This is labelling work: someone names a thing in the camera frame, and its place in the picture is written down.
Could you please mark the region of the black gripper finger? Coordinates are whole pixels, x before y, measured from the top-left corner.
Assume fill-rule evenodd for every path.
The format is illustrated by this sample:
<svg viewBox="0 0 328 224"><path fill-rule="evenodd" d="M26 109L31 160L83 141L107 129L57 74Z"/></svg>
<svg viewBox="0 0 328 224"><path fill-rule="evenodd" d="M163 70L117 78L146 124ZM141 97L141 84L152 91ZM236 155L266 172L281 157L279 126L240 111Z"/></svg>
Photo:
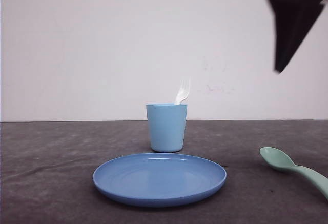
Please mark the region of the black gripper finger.
<svg viewBox="0 0 328 224"><path fill-rule="evenodd" d="M324 0L268 0L275 21L274 70L282 73L325 8Z"/></svg>

